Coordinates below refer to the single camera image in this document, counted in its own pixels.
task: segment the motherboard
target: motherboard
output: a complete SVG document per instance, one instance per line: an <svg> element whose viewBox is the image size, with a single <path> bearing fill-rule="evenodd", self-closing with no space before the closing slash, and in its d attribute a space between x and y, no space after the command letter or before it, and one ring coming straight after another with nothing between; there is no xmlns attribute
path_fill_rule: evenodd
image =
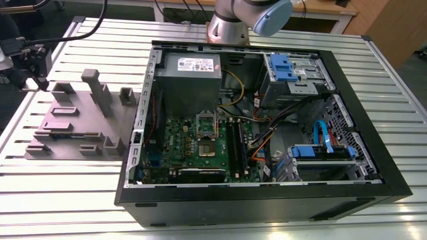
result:
<svg viewBox="0 0 427 240"><path fill-rule="evenodd" d="M224 183L260 181L258 164L249 167L245 157L244 145L253 139L249 121L228 118L212 122L204 117L166 119L162 151L148 152L144 159L149 164L142 171L146 184L173 183L173 176L182 171L185 175L204 173L208 178L222 175Z"/></svg>

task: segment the power supply label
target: power supply label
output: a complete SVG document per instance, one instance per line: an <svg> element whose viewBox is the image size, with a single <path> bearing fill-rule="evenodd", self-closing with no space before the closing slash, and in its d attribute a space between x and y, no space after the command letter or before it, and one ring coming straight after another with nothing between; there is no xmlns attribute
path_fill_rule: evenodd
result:
<svg viewBox="0 0 427 240"><path fill-rule="evenodd" d="M213 59L181 57L177 60L177 71L213 72Z"/></svg>

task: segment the connector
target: connector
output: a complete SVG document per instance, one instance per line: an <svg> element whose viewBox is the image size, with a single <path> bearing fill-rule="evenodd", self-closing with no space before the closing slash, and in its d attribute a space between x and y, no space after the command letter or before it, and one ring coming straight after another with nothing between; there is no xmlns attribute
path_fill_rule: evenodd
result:
<svg viewBox="0 0 427 240"><path fill-rule="evenodd" d="M6 57L30 52L30 49L25 47L25 39L22 37L0 40L0 49Z"/></svg>

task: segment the sticker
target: sticker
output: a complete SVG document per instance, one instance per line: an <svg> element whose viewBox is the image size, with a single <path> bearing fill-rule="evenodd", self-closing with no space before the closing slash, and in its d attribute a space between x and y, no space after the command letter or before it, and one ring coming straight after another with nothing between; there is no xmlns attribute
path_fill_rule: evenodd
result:
<svg viewBox="0 0 427 240"><path fill-rule="evenodd" d="M305 71L304 70L294 70L294 74L305 75Z"/></svg>
<svg viewBox="0 0 427 240"><path fill-rule="evenodd" d="M281 156L281 154L282 154L282 152L280 152L278 150L276 150L274 153L273 153L273 155L272 155L272 157L273 157L273 158L277 158L277 157Z"/></svg>
<svg viewBox="0 0 427 240"><path fill-rule="evenodd" d="M181 57L177 60L177 71L213 72L213 59Z"/></svg>
<svg viewBox="0 0 427 240"><path fill-rule="evenodd" d="M270 170L269 170L269 168L266 167L266 165L264 165L262 171L264 171L264 173L266 174L266 176L269 177Z"/></svg>
<svg viewBox="0 0 427 240"><path fill-rule="evenodd" d="M258 98L254 98L254 100L253 100L253 105L254 105L256 108L260 107L260 103L261 103L260 99L258 99Z"/></svg>

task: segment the yellow wire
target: yellow wire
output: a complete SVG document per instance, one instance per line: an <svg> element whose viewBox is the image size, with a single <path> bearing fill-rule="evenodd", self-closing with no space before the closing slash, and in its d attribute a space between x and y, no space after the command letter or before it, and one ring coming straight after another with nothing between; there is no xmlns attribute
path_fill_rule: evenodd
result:
<svg viewBox="0 0 427 240"><path fill-rule="evenodd" d="M236 101L230 102L230 103L226 103L226 104L220 104L218 106L220 107L226 107L226 106L232 106L234 105L241 99L242 99L242 96L245 94L245 85L242 84L242 81L240 80L240 78L228 70L222 69L222 71L225 73L228 73L230 76L233 76L233 78L238 81L238 84L240 84L240 87L241 87L241 93L240 93L240 97L237 98Z"/></svg>
<svg viewBox="0 0 427 240"><path fill-rule="evenodd" d="M250 159L254 158L256 154L258 153L258 151L260 151L261 148L264 147L265 143L266 143L268 140L272 138L272 135L273 135L273 134L270 134L270 135L265 138L264 142L261 143L261 145L258 146L258 148L257 148L256 151L253 152L253 155L252 155Z"/></svg>

